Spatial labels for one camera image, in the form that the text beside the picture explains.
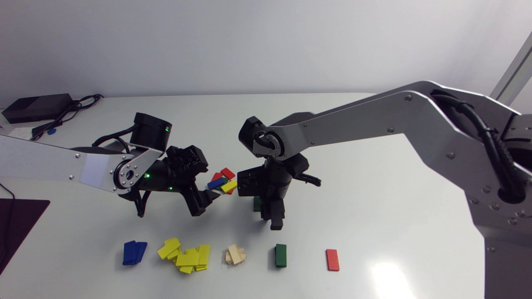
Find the stack of blue blocks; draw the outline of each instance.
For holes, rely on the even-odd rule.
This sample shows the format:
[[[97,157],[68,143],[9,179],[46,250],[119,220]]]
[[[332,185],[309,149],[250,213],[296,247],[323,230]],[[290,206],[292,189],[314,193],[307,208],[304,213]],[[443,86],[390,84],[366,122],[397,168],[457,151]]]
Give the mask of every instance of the stack of blue blocks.
[[[124,261],[122,265],[136,265],[140,263],[144,252],[146,251],[146,242],[130,241],[124,243]]]

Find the black mouse pad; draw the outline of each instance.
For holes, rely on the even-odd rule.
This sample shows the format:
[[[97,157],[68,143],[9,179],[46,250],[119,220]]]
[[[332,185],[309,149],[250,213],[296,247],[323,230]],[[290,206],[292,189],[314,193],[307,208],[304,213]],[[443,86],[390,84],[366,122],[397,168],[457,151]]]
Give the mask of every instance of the black mouse pad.
[[[7,223],[12,204],[13,214]],[[13,203],[11,198],[0,198],[0,275],[49,204],[50,201],[19,199]]]

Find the pile of yellow blocks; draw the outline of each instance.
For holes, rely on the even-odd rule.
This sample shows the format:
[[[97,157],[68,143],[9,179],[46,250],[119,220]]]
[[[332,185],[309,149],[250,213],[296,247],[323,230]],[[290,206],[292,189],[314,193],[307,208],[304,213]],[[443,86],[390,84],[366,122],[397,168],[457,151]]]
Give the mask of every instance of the pile of yellow blocks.
[[[190,274],[192,271],[206,270],[209,264],[211,245],[202,244],[198,248],[189,248],[185,253],[181,251],[178,238],[164,241],[164,246],[157,251],[161,259],[168,259],[179,268],[179,271]]]

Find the white paper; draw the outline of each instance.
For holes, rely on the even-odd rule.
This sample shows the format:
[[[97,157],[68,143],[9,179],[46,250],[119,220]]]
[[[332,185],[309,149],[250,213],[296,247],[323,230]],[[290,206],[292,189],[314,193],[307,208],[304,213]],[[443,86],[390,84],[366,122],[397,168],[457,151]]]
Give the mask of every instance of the white paper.
[[[33,128],[14,128],[13,131],[11,131],[11,133],[9,133],[8,136],[30,140],[32,129]]]

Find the black power supply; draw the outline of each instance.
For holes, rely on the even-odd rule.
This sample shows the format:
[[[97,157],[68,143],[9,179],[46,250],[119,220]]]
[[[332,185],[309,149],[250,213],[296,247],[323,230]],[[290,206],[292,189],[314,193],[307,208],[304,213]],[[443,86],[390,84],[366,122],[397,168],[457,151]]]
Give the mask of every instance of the black power supply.
[[[25,97],[2,111],[9,123],[57,119],[72,105],[69,94]]]

